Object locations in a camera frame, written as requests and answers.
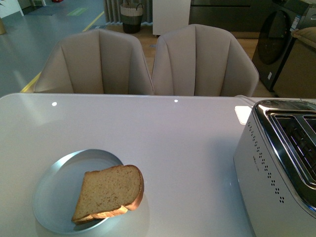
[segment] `washing machine door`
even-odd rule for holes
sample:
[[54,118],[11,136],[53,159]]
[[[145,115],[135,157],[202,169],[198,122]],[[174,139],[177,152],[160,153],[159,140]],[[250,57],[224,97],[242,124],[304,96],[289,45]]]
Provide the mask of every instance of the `washing machine door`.
[[275,11],[265,20],[258,39],[258,55],[264,64],[274,63],[290,37],[290,21],[284,11]]

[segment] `stainless steel toaster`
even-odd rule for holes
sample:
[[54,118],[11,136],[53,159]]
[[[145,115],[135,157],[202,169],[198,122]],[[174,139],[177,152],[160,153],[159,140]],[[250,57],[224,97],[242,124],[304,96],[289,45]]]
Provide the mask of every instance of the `stainless steel toaster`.
[[255,104],[234,154],[257,237],[316,236],[316,104]]

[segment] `slice of bread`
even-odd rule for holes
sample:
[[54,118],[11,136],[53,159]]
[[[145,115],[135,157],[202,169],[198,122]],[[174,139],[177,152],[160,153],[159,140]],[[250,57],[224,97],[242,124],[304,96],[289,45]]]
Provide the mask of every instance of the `slice of bread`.
[[86,172],[72,221],[79,225],[135,210],[143,193],[143,175],[134,165]]

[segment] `front-loading washing machine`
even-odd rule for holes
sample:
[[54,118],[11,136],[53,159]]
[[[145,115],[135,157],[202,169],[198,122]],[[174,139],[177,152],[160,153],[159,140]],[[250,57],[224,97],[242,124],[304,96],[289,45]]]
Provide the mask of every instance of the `front-loading washing machine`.
[[272,0],[252,62],[264,86],[273,86],[294,44],[291,31],[316,26],[316,0]]

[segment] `round plate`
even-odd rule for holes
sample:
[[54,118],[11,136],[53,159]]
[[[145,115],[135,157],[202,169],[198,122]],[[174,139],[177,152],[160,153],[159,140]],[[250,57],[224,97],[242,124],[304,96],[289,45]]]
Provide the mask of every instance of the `round plate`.
[[58,160],[45,172],[33,196],[33,211],[38,222],[59,234],[78,234],[103,223],[106,219],[76,226],[71,218],[84,173],[119,164],[122,162],[113,154],[94,149],[74,152]]

